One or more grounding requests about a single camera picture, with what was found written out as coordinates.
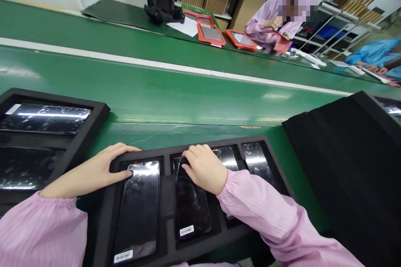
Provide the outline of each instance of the worker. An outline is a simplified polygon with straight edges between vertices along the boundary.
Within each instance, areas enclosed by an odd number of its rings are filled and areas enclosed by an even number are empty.
[[[111,161],[127,151],[140,149],[109,146],[8,211],[0,219],[2,266],[81,266],[88,217],[76,208],[76,197],[129,178],[128,170],[109,172]],[[190,146],[183,156],[191,180],[217,195],[226,214],[258,231],[278,261],[287,266],[362,266],[335,239],[320,236],[302,206],[261,177],[227,170],[207,145]]]
[[[377,40],[367,44],[344,59],[348,65],[360,65],[369,71],[384,74],[388,71],[385,62],[398,59],[401,56],[401,37],[388,40]],[[398,77],[401,80],[401,68],[394,68],[386,73],[388,77]]]
[[[274,30],[286,39],[292,39],[301,24],[307,21],[311,7],[317,0],[267,0],[245,25],[245,33],[262,46],[275,44],[277,36],[267,33]]]

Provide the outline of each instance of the human hand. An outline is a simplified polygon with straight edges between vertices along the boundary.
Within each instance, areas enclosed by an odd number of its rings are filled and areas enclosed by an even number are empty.
[[[132,151],[141,150],[123,143],[111,145],[53,181],[40,192],[40,195],[46,198],[72,198],[122,181],[132,176],[132,172],[123,170],[110,173],[110,163],[117,156]]]
[[[376,72],[379,69],[376,65],[367,65],[365,68],[368,69],[370,72]]]
[[[388,71],[388,69],[387,68],[385,68],[385,67],[381,67],[381,68],[379,68],[379,71],[377,71],[376,73],[377,74],[384,74],[384,73],[386,73]]]
[[[228,171],[208,145],[190,146],[183,152],[190,166],[183,168],[195,185],[219,195],[226,185]]]
[[[276,28],[279,27],[282,23],[283,23],[283,22],[282,22],[281,18],[280,18],[280,17],[276,17],[276,18],[274,18],[274,19],[267,20],[267,21],[264,23],[263,27],[264,27],[264,28],[276,29]]]

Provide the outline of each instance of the white label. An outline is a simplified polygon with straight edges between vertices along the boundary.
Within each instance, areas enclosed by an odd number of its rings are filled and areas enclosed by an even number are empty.
[[[18,110],[18,108],[20,107],[21,105],[20,104],[14,104],[8,111],[6,111],[6,115],[12,115],[12,114],[14,114],[14,112],[16,111],[16,110]]]
[[[134,254],[133,250],[128,250],[127,252],[122,252],[114,256],[114,263],[122,262],[127,259],[131,259]]]
[[[180,237],[193,232],[193,225],[180,229]]]

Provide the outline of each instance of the blue anti-static coat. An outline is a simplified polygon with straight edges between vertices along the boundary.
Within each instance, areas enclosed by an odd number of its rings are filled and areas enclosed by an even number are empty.
[[[383,67],[390,59],[401,57],[401,53],[390,53],[391,49],[401,42],[401,37],[390,40],[378,40],[367,44],[349,55],[344,61],[349,65],[355,65],[362,61],[368,65]],[[401,81],[401,66],[385,73],[386,76]]]

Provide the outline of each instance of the pink anti-static coat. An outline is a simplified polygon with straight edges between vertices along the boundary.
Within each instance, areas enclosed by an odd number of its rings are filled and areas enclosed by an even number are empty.
[[[229,171],[217,199],[224,212],[258,231],[284,266],[362,266],[339,242],[320,236],[302,206],[247,170]],[[0,265],[81,266],[88,216],[75,202],[75,198],[49,199],[36,193],[13,207],[0,219]]]
[[[276,30],[277,28],[264,28],[264,23],[267,20],[282,16],[281,6],[286,0],[267,0],[257,13],[245,25],[245,33],[253,40],[265,43],[274,44],[277,41],[277,36],[272,33],[266,33],[268,30]],[[280,30],[280,34],[289,33],[289,39],[292,39],[300,28],[301,24],[307,20],[310,13],[310,7],[316,5],[317,0],[298,0],[299,11],[302,14],[295,17],[293,22],[288,22]]]

